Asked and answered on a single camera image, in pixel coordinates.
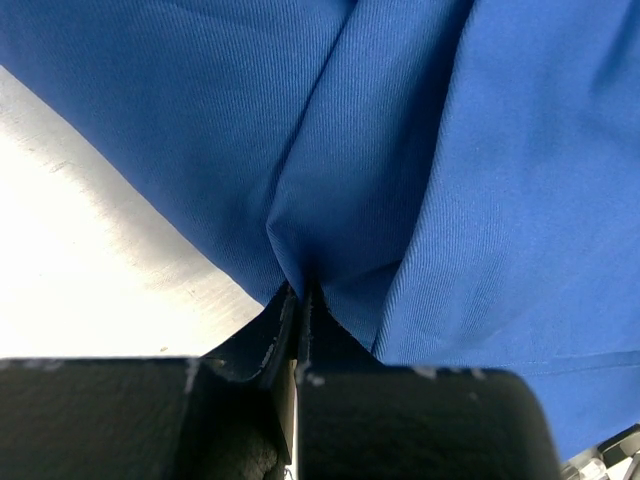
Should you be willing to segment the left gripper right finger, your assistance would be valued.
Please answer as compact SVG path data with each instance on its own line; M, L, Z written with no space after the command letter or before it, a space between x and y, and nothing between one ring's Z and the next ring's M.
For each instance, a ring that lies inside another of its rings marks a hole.
M334 318L320 284L310 281L301 303L296 374L382 368L383 364Z

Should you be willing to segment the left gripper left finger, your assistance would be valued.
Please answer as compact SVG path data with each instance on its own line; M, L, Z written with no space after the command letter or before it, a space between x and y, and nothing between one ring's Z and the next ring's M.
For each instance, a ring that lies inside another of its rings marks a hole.
M286 463L294 445L295 364L298 298L284 283L264 310L204 356L222 383L219 414L257 426Z

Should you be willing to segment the blue surgical drape cloth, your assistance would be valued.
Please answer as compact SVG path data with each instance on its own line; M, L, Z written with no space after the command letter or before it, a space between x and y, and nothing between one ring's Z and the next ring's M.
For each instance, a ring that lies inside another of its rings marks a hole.
M639 419L635 1L5 1L1 62L249 295Z

